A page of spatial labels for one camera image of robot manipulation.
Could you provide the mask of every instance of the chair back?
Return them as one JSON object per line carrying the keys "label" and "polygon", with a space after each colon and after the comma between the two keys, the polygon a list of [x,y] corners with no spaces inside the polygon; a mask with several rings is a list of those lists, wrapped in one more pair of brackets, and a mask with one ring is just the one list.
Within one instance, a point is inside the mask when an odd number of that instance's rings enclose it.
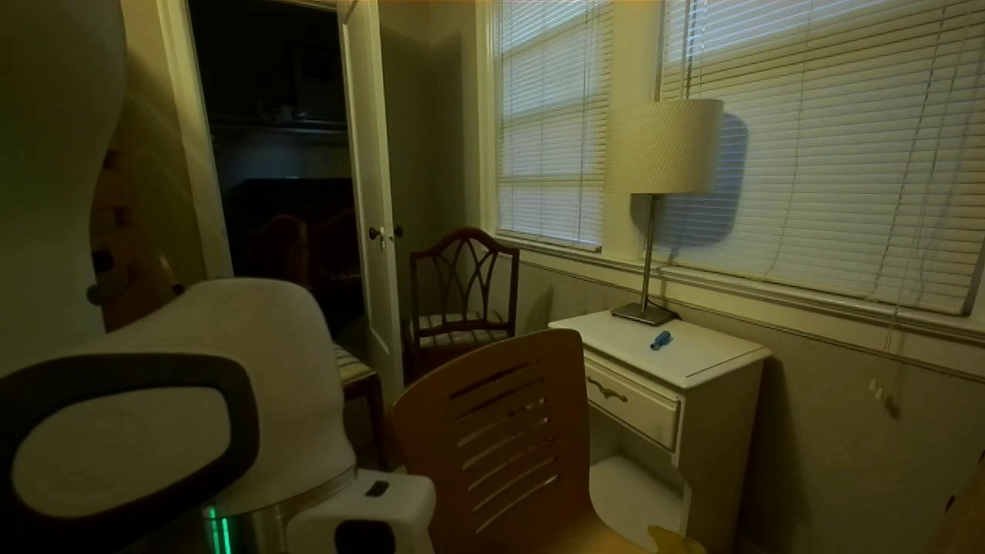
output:
{"label": "chair back", "polygon": [[520,249],[459,226],[410,255],[410,353],[422,376],[518,329]]}
{"label": "chair back", "polygon": [[580,338],[495,341],[418,378],[392,413],[406,471],[438,485],[438,549],[539,549],[593,516]]}

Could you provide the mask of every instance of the white cabinet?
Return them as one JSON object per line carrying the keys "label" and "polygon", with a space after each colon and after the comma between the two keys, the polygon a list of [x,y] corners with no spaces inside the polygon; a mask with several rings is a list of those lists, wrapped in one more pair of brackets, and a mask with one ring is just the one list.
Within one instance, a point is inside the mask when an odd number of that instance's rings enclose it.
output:
{"label": "white cabinet", "polygon": [[680,509],[652,524],[697,538],[711,554],[731,549],[769,351],[686,320],[639,327],[606,310],[552,327],[580,334],[586,400],[624,430],[616,465],[606,458],[603,471],[619,481],[624,460],[637,460],[635,471],[647,466],[659,485],[649,491]]}

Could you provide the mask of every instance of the doorway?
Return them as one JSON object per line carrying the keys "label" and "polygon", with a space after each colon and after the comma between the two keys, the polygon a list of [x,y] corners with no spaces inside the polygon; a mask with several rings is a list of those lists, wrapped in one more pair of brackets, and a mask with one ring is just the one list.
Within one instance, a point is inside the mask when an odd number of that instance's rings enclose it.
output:
{"label": "doorway", "polygon": [[367,353],[336,13],[187,0],[236,278],[284,278]]}

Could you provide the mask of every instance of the white window blind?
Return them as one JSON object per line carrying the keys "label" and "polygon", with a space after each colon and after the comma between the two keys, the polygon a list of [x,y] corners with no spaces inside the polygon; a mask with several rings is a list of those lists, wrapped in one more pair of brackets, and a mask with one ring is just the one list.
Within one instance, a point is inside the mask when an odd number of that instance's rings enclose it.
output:
{"label": "white window blind", "polygon": [[497,231],[600,247],[606,170],[606,0],[497,0]]}
{"label": "white window blind", "polygon": [[662,67],[662,99],[725,105],[714,192],[668,204],[674,264],[971,307],[980,0],[671,0]]}

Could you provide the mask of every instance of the window sill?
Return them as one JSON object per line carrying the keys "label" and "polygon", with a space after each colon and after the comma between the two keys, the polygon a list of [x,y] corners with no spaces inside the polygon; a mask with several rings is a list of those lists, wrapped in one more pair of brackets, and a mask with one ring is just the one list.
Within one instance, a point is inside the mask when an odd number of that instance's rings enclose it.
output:
{"label": "window sill", "polygon": [[[579,274],[585,279],[631,291],[639,289],[639,264],[590,252],[552,249],[539,243],[511,243],[524,249],[525,264]],[[818,334],[828,341],[985,378],[980,320],[896,310],[882,304],[865,304],[769,283],[749,283],[738,278],[682,268],[654,271],[652,291],[662,289],[668,296],[668,304],[717,310],[738,320],[755,320],[787,332]]]}

